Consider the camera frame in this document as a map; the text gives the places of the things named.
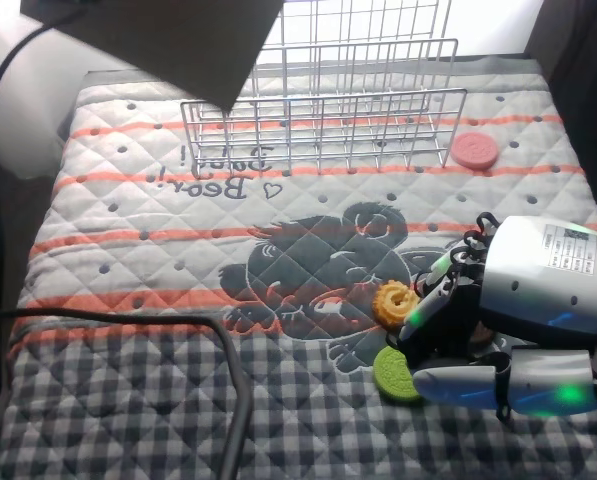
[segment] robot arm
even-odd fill
[[[597,232],[556,220],[491,214],[439,259],[390,345],[429,400],[529,415],[597,409]],[[532,342],[474,354],[478,322]]]

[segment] white curtain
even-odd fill
[[[20,0],[0,0],[0,62],[39,26],[19,14]],[[0,163],[20,178],[54,175],[63,142],[57,130],[88,71],[131,66],[51,31],[18,54],[0,85]]]

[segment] pink round object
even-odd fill
[[[484,133],[462,133],[454,138],[451,158],[463,167],[487,170],[498,160],[498,146],[493,138]]]

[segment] label sticker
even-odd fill
[[[542,238],[543,265],[560,270],[594,274],[597,235],[547,225]]]

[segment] quilted mat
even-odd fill
[[[254,389],[243,479],[597,478],[597,412],[505,426],[397,405],[373,383],[376,288],[409,284],[480,212],[597,229],[535,63],[462,63],[452,85],[469,90],[459,131],[498,144],[488,172],[419,155],[387,159],[388,173],[252,162],[230,177],[213,164],[196,181],[184,93],[139,72],[90,75],[20,305],[221,319]],[[10,358],[0,479],[215,476],[236,400],[213,334],[23,319]]]

